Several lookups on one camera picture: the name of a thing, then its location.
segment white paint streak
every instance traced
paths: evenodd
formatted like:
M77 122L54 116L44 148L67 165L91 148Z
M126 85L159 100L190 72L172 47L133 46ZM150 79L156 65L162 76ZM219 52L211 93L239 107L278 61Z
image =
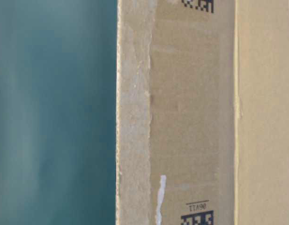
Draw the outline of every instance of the white paint streak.
M166 175L161 175L160 188L158 191L158 204L156 209L156 225L161 225L162 222L161 206L165 195L165 188L166 188Z

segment cardboard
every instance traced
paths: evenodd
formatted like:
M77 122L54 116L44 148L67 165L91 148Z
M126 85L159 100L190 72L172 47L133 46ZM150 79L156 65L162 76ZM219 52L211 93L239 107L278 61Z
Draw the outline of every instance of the cardboard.
M120 0L117 224L279 223L289 1Z

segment teal background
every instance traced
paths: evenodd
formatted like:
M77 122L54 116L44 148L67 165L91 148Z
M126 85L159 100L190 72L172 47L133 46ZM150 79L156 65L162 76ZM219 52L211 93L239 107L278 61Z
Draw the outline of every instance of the teal background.
M0 225L113 225L115 0L0 0Z

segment qr code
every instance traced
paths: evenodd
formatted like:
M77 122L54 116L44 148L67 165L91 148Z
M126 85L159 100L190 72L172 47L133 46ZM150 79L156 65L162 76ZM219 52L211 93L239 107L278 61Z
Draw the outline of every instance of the qr code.
M185 7L214 13L214 0L182 0Z
M181 216L181 225L214 225L213 211Z

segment cardboard box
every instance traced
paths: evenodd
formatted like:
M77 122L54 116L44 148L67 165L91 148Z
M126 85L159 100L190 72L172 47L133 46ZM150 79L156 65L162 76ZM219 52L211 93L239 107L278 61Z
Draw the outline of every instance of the cardboard box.
M117 224L289 224L289 0L119 0Z

